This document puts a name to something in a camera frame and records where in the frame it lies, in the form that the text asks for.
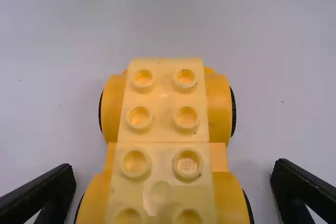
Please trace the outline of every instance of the yellow lego brick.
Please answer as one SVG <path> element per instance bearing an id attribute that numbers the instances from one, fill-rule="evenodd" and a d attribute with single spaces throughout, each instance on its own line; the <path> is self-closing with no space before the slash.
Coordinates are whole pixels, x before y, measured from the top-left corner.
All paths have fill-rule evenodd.
<path id="1" fill-rule="evenodd" d="M 105 223 L 216 224 L 207 143 L 117 143 Z"/>
<path id="2" fill-rule="evenodd" d="M 209 142 L 201 59 L 134 59 L 118 142 Z"/>

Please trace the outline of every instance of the toy wheel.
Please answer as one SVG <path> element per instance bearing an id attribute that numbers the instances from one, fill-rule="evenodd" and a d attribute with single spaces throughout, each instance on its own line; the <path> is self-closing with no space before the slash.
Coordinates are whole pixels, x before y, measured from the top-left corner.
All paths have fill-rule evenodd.
<path id="1" fill-rule="evenodd" d="M 233 90 L 230 87 L 231 92 L 231 101 L 232 101 L 232 128 L 231 128 L 231 136 L 235 133 L 236 130 L 236 121 L 237 121 L 237 111 L 236 111 L 236 100 L 235 95 L 233 94 Z"/>
<path id="2" fill-rule="evenodd" d="M 100 127 L 100 131 L 103 132 L 102 128 L 101 128 L 101 99 L 103 98 L 103 92 L 101 92 L 100 95 L 100 99 L 99 99 L 99 108 L 98 108 L 98 120 L 99 120 L 99 127 Z"/>
<path id="3" fill-rule="evenodd" d="M 253 213 L 252 213 L 252 208 L 251 208 L 251 205 L 250 205 L 250 201 L 248 200 L 247 195 L 244 192 L 244 190 L 243 190 L 243 193 L 244 193 L 244 197 L 245 197 L 245 202 L 246 202 L 246 206 L 247 206 L 248 218 L 250 220 L 250 224 L 254 224 L 254 218 L 253 218 Z"/>

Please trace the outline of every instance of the black tire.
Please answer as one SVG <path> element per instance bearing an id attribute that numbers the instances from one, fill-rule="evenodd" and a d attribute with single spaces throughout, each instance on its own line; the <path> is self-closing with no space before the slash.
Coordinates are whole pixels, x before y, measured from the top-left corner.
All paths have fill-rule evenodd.
<path id="1" fill-rule="evenodd" d="M 83 197 L 84 197 L 84 195 L 80 198 L 80 201 L 79 201 L 79 204 L 78 204 L 78 207 L 77 207 L 77 210 L 76 210 L 75 219 L 73 221 L 74 222 L 73 224 L 76 224 L 77 216 L 78 216 L 78 211 L 79 211 L 79 208 L 80 208 L 80 204 L 82 203 Z"/>
<path id="2" fill-rule="evenodd" d="M 237 110 L 236 110 L 236 99 L 235 95 L 233 94 L 233 90 L 230 87 L 230 92 L 231 92 L 231 101 L 232 101 L 232 128 L 231 128 L 231 136 L 235 134 L 236 130 L 236 122 L 237 122 Z"/>
<path id="3" fill-rule="evenodd" d="M 99 120 L 99 127 L 100 127 L 100 131 L 101 133 L 103 132 L 102 128 L 101 128 L 101 99 L 103 98 L 103 92 L 101 92 L 100 95 L 100 99 L 99 99 L 99 108 L 98 108 L 98 120 Z"/>
<path id="4" fill-rule="evenodd" d="M 253 218 L 253 213 L 252 213 L 252 208 L 251 208 L 251 205 L 250 205 L 250 201 L 248 200 L 247 195 L 244 192 L 244 190 L 243 190 L 243 193 L 244 193 L 245 202 L 246 202 L 246 206 L 247 206 L 248 218 L 250 219 L 250 224 L 254 224 L 254 218 Z"/>

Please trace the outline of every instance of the black plastic piece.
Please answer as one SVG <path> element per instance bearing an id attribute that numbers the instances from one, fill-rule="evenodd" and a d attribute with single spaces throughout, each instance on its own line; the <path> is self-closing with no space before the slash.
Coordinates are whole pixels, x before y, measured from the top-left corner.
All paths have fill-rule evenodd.
<path id="1" fill-rule="evenodd" d="M 100 99 L 99 99 L 99 108 L 98 108 L 98 120 L 99 120 L 99 127 L 100 131 L 103 132 L 101 128 L 101 99 L 103 98 L 104 91 L 101 92 Z"/>
<path id="2" fill-rule="evenodd" d="M 336 188 L 287 159 L 276 161 L 271 187 L 284 224 L 314 224 L 309 206 L 327 223 L 336 223 Z"/>
<path id="3" fill-rule="evenodd" d="M 244 190 L 243 190 L 243 193 L 244 193 L 244 197 L 245 197 L 245 202 L 246 202 L 246 206 L 247 206 L 248 218 L 250 220 L 250 224 L 254 224 L 254 218 L 253 218 L 253 213 L 252 213 L 252 208 L 251 208 L 250 201 L 248 200 L 247 195 L 246 195 Z"/>
<path id="4" fill-rule="evenodd" d="M 235 134 L 236 130 L 236 122 L 237 122 L 237 110 L 236 110 L 236 99 L 235 95 L 233 94 L 233 90 L 230 87 L 230 92 L 231 92 L 231 101 L 232 101 L 232 128 L 231 128 L 231 136 Z"/>
<path id="5" fill-rule="evenodd" d="M 23 224 L 40 209 L 35 224 L 64 223 L 76 190 L 69 164 L 62 164 L 0 198 L 0 223 Z"/>
<path id="6" fill-rule="evenodd" d="M 78 216 L 78 212 L 79 212 L 79 208 L 80 208 L 80 205 L 82 204 L 83 197 L 84 197 L 84 195 L 80 198 L 78 207 L 77 207 L 77 209 L 76 209 L 76 214 L 75 214 L 75 219 L 74 219 L 74 221 L 73 221 L 73 222 L 74 222 L 73 224 L 76 224 L 77 216 Z"/>

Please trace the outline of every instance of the white background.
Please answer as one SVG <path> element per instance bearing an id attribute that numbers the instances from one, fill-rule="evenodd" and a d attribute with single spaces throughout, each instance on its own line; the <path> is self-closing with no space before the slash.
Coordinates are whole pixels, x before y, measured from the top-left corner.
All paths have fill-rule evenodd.
<path id="1" fill-rule="evenodd" d="M 278 223 L 285 157 L 336 185 L 336 0 L 0 0 L 0 195 L 61 163 L 80 197 L 106 157 L 105 81 L 136 56 L 202 56 L 235 92 L 229 165 Z"/>

